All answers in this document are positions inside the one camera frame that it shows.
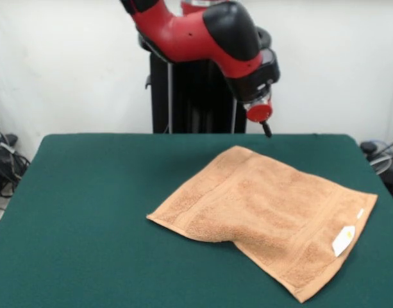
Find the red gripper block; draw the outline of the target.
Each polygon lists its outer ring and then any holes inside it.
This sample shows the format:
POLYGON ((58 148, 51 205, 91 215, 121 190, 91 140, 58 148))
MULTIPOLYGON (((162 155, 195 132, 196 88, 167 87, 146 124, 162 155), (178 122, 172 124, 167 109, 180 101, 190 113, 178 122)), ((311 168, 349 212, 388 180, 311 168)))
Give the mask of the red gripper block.
POLYGON ((267 138, 272 137, 271 128, 266 122, 272 116, 272 113, 273 107, 270 95, 246 104, 247 119, 254 123, 261 123, 264 134, 267 138))

